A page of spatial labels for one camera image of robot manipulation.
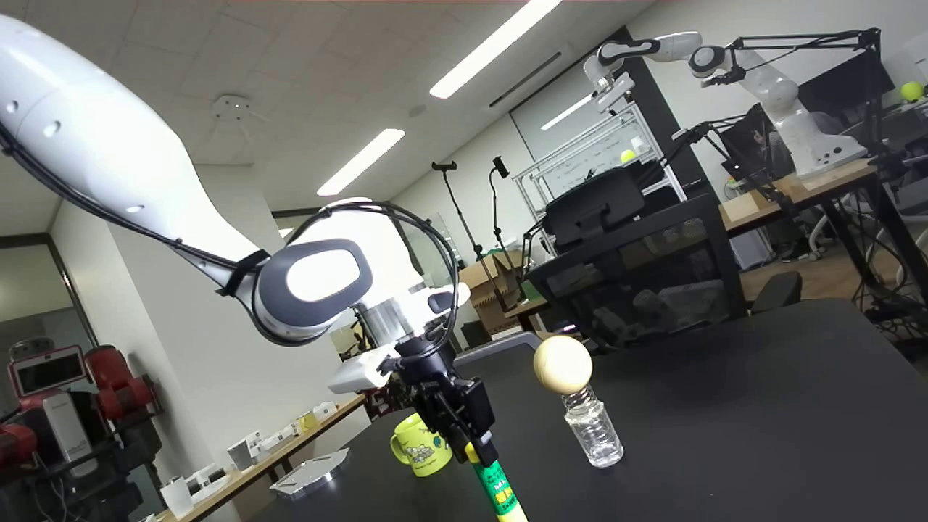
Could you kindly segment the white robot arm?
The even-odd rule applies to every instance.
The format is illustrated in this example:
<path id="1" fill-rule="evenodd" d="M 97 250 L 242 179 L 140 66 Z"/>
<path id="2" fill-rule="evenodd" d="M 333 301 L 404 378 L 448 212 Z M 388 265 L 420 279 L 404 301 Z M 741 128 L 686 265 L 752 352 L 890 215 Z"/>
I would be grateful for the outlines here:
<path id="1" fill-rule="evenodd" d="M 336 392 L 413 392 L 454 456 L 494 468 L 494 410 L 454 372 L 461 282 L 433 288 L 400 233 L 433 224 L 396 204 L 336 199 L 267 253 L 209 199 L 184 140 L 133 91 L 52 35 L 0 17 L 3 151 L 74 207 L 152 238 L 236 299 L 275 344 L 309 344 L 342 312 L 371 328 L 374 352 L 330 379 Z"/>

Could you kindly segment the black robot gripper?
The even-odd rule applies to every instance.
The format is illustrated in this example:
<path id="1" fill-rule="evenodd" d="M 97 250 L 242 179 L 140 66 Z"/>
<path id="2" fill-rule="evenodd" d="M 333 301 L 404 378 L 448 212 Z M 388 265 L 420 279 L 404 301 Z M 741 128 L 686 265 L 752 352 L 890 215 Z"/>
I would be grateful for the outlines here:
<path id="1" fill-rule="evenodd" d="M 441 431 L 459 463 L 490 468 L 499 459 L 494 443 L 494 407 L 481 379 L 454 372 L 454 356 L 428 336 L 399 344 L 400 379 L 413 395 L 414 411 L 429 428 Z"/>

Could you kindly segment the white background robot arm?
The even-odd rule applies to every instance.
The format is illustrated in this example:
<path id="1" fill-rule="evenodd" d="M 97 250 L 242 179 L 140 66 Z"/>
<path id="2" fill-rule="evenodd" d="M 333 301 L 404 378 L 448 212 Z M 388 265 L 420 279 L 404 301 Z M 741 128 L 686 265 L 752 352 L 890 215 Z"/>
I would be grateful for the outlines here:
<path id="1" fill-rule="evenodd" d="M 838 50 L 851 37 L 861 37 L 861 31 L 744 35 L 726 46 L 704 44 L 700 31 L 671 31 L 629 44 L 606 41 L 584 60 L 584 76 L 603 111 L 633 91 L 633 82 L 622 76 L 626 59 L 686 60 L 704 86 L 741 83 L 781 134 L 794 173 L 813 178 L 861 160 L 865 144 L 848 134 L 826 134 L 802 101 L 797 82 L 781 73 L 778 60 L 802 50 Z"/>

